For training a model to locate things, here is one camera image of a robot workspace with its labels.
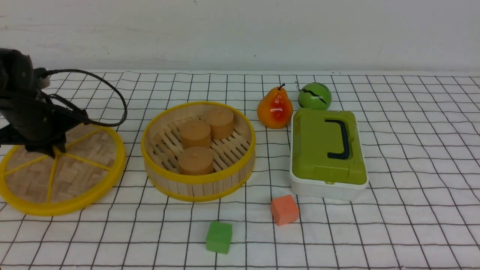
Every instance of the green ball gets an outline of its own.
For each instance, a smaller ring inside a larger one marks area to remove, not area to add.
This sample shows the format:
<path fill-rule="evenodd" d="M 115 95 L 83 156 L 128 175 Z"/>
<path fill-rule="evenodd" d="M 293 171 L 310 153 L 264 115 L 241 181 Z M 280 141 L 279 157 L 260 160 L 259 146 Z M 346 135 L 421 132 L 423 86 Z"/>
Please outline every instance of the green ball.
<path fill-rule="evenodd" d="M 305 85 L 299 93 L 299 104 L 302 108 L 327 110 L 332 103 L 332 93 L 321 83 Z"/>

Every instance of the tan cylindrical block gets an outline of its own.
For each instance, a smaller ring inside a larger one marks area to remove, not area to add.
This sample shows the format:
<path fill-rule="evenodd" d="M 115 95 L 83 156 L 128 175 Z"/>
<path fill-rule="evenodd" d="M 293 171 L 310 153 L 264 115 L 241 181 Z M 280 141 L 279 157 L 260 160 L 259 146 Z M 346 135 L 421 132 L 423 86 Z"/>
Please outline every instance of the tan cylindrical block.
<path fill-rule="evenodd" d="M 230 109 L 223 107 L 210 109 L 205 112 L 205 121 L 210 125 L 213 139 L 221 140 L 232 136 L 235 122 Z"/>
<path fill-rule="evenodd" d="M 210 149 L 193 146 L 179 156 L 180 173 L 185 175 L 204 175 L 214 172 L 213 154 Z"/>
<path fill-rule="evenodd" d="M 183 150 L 193 146 L 210 148 L 212 145 L 211 127 L 204 120 L 190 120 L 180 127 L 180 140 Z"/>

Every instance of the orange cube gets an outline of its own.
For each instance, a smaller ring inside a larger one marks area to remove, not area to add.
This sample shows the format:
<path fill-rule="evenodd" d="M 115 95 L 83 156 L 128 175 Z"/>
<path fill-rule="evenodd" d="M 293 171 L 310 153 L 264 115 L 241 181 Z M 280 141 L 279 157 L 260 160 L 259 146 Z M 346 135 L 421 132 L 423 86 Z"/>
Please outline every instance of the orange cube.
<path fill-rule="evenodd" d="M 272 200 L 270 206 L 273 219 L 277 226 L 295 222 L 300 214 L 292 195 L 285 195 Z"/>

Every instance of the yellow spoke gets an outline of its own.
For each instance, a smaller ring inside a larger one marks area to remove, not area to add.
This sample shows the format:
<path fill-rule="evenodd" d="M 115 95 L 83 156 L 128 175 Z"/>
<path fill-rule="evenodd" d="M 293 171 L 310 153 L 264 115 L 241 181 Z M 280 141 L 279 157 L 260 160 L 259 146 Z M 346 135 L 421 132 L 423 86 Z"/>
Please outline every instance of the yellow spoke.
<path fill-rule="evenodd" d="M 73 142 L 69 143 L 69 144 L 66 146 L 66 148 L 67 148 L 67 149 L 71 148 L 72 146 L 76 145 L 77 143 L 85 140 L 86 138 L 90 137 L 91 135 L 93 135 L 93 134 L 95 134 L 95 133 L 97 133 L 97 132 L 99 132 L 99 131 L 101 131 L 101 130 L 102 130 L 101 128 L 97 128 L 97 129 L 95 129 L 94 131 L 91 131 L 91 132 L 89 132 L 89 133 L 81 136 L 80 138 L 78 138 L 78 139 L 74 140 Z"/>
<path fill-rule="evenodd" d="M 48 178 L 47 203 L 50 203 L 50 197 L 52 196 L 53 178 L 55 177 L 55 170 L 57 169 L 59 156 L 60 154 L 56 153 L 55 159 L 53 160 L 52 170 L 50 171 L 50 177 Z"/>
<path fill-rule="evenodd" d="M 27 162 L 27 163 L 25 163 L 25 164 L 22 164 L 22 165 L 20 165 L 20 166 L 18 166 L 18 167 L 16 167 L 16 168 L 13 168 L 13 169 L 7 171 L 7 172 L 4 173 L 3 175 L 8 175 L 8 174 L 10 174 L 10 173 L 16 172 L 16 171 L 18 171 L 18 170 L 20 170 L 20 169 L 23 169 L 23 168 L 25 168 L 25 167 L 27 167 L 27 166 L 32 165 L 32 164 L 35 163 L 35 162 L 39 162 L 39 161 L 41 161 L 42 159 L 46 159 L 46 158 L 49 158 L 49 156 L 42 156 L 42 157 L 36 158 L 36 159 L 34 159 L 34 160 L 31 160 L 31 161 L 29 161 L 29 162 Z"/>
<path fill-rule="evenodd" d="M 65 153 L 64 155 L 67 156 L 67 157 L 70 157 L 70 158 L 72 158 L 72 159 L 80 160 L 80 161 L 83 161 L 83 162 L 88 163 L 88 164 L 90 164 L 90 165 L 93 165 L 93 166 L 96 166 L 96 167 L 100 167 L 100 168 L 102 168 L 102 169 L 104 169 L 104 170 L 106 170 L 106 171 L 110 171 L 110 168 L 109 168 L 109 167 L 104 166 L 104 165 L 102 165 L 102 164 L 100 164 L 100 163 L 96 163 L 95 161 L 87 160 L 87 159 L 84 159 L 84 158 L 81 158 L 81 157 L 78 157 L 78 156 L 75 156 L 75 155 L 72 155 L 72 154 L 68 154 L 68 153 Z"/>

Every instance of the green lid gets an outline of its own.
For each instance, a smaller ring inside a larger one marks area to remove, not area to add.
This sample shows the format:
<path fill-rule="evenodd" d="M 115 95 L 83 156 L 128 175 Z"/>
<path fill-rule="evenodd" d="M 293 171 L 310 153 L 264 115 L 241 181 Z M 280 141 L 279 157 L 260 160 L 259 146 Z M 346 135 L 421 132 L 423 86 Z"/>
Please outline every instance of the green lid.
<path fill-rule="evenodd" d="M 367 172 L 355 115 L 299 109 L 293 116 L 292 172 L 327 184 L 364 184 Z"/>

